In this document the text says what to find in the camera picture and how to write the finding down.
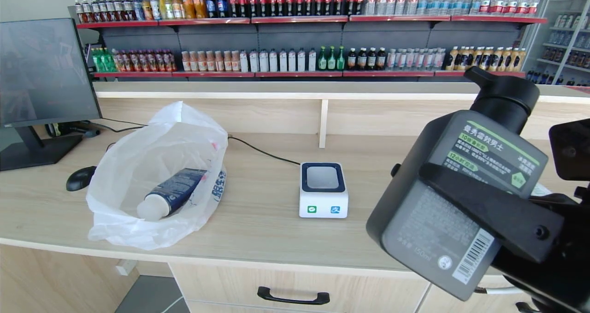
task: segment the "plastic bottle cap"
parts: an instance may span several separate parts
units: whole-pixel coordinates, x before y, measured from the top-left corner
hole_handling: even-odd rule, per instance
[[[155,222],[170,213],[170,206],[166,200],[158,194],[148,194],[137,205],[137,216],[146,221]]]

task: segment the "plastic bag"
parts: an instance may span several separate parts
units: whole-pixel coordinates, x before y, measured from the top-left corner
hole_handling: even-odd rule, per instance
[[[88,239],[152,250],[197,231],[221,199],[226,149],[227,132],[215,120],[181,101],[164,107],[100,160],[86,194],[94,212]],[[156,222],[137,218],[145,195],[183,168],[208,171],[184,206]]]

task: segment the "computer mouse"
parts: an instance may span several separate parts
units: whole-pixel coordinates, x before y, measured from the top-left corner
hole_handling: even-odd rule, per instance
[[[65,189],[68,191],[78,191],[79,189],[87,187],[90,184],[90,179],[92,179],[95,170],[96,167],[94,165],[76,170],[65,182]]]

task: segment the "barcode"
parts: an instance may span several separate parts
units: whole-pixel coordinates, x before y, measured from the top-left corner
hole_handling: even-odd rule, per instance
[[[473,273],[478,269],[481,259],[485,256],[493,241],[494,238],[492,235],[483,229],[479,229],[472,244],[465,252],[463,259],[457,265],[457,269],[453,272],[453,277],[461,283],[467,284],[472,278]]]

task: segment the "drawer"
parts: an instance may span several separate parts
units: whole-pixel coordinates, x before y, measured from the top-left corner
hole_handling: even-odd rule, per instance
[[[235,305],[214,304],[210,302],[187,301],[190,313],[301,313],[284,309],[246,307]]]
[[[428,285],[411,272],[379,278],[178,263],[170,267],[186,300],[296,311],[413,313]],[[318,292],[327,292],[330,301],[310,305],[264,300],[257,296],[260,286],[270,288],[274,297],[298,301],[313,301]]]
[[[505,288],[512,286],[508,281],[499,282],[481,282],[484,288]],[[486,295],[472,294],[466,302],[447,294],[438,286],[433,285],[420,307],[418,313],[507,313],[517,312],[517,302],[527,302],[531,307],[535,307],[531,301],[531,296],[527,294],[512,295]]]

